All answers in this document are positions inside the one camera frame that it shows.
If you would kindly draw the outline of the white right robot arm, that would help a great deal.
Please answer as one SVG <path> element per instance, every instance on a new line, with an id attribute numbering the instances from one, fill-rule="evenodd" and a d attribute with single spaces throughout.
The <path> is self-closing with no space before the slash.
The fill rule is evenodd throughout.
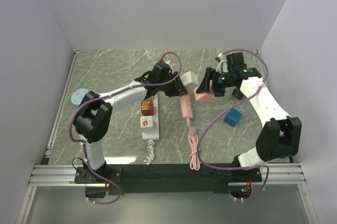
<path id="1" fill-rule="evenodd" d="M 262 131 L 255 147 L 236 156 L 228 168 L 236 181 L 243 181 L 254 169 L 269 161 L 292 157 L 298 153 L 302 122 L 291 117 L 277 103 L 265 85 L 268 71 L 261 74 L 256 68 L 245 64 L 243 50 L 234 49 L 221 53 L 226 57 L 227 70 L 219 72 L 208 67 L 197 94 L 213 93 L 223 97 L 228 87 L 235 87 L 242 99 L 237 105 L 250 102 L 259 116 Z"/>

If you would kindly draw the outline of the pink power strip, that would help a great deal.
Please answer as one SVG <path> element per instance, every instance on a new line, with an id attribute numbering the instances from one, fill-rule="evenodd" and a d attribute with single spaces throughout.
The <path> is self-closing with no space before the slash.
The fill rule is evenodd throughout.
<path id="1" fill-rule="evenodd" d="M 192 109 L 190 96 L 188 94 L 181 96 L 180 103 L 181 103 L 182 117 L 185 119 L 192 119 L 193 109 Z"/>

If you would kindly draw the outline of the light blue round socket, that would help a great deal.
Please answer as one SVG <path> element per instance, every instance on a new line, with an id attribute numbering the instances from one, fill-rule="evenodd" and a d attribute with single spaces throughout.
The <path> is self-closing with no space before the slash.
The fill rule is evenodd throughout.
<path id="1" fill-rule="evenodd" d="M 89 92 L 88 89 L 78 89 L 76 90 L 72 95 L 71 95 L 71 103 L 76 106 L 79 107 L 79 105 L 81 104 L 84 96 Z"/>

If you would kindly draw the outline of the plain white cube adapter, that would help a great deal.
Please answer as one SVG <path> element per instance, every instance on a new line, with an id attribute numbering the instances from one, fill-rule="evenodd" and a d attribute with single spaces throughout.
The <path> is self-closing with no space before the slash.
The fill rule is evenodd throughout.
<path id="1" fill-rule="evenodd" d="M 191 93 L 199 86 L 198 75 L 192 71 L 188 71 L 180 75 L 181 82 L 186 90 Z"/>

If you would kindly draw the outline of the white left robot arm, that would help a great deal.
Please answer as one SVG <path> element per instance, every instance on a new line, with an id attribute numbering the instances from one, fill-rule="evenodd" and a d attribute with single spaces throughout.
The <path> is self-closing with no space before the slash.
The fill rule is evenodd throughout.
<path id="1" fill-rule="evenodd" d="M 89 167 L 86 176 L 92 182 L 98 183 L 105 178 L 106 161 L 102 139 L 108 131 L 113 113 L 153 97 L 158 92 L 164 92 L 170 98 L 187 94 L 180 80 L 180 72 L 181 70 L 174 72 L 161 59 L 152 70 L 124 87 L 101 94 L 90 91 L 84 96 L 71 119 L 68 133 L 73 142 L 83 146 L 84 160 Z"/>

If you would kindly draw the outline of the pink cube plug adapter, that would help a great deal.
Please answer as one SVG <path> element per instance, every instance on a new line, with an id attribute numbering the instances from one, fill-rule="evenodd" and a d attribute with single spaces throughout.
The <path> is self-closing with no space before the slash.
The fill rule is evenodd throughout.
<path id="1" fill-rule="evenodd" d="M 197 93 L 198 87 L 194 89 L 194 97 L 197 102 L 206 103 L 211 101 L 215 96 L 213 92 L 206 92 L 206 93 Z"/>

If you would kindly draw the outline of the dark green cube adapter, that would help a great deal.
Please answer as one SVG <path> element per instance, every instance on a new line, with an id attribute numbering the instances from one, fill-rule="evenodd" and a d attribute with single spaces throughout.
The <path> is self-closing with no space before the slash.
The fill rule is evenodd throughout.
<path id="1" fill-rule="evenodd" d="M 238 100 L 241 100 L 241 99 L 243 99 L 244 95 L 238 87 L 235 87 L 233 92 L 232 92 L 232 96 L 237 98 Z"/>

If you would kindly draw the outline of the blue cube plug adapter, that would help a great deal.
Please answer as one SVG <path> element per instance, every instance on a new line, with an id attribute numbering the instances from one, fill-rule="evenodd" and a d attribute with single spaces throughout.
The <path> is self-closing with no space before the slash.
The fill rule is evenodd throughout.
<path id="1" fill-rule="evenodd" d="M 231 109 L 230 111 L 228 111 L 228 113 L 226 114 L 226 116 L 224 117 L 223 121 L 228 124 L 231 127 L 235 127 L 239 120 L 242 117 L 242 113 L 239 112 L 236 109 Z"/>

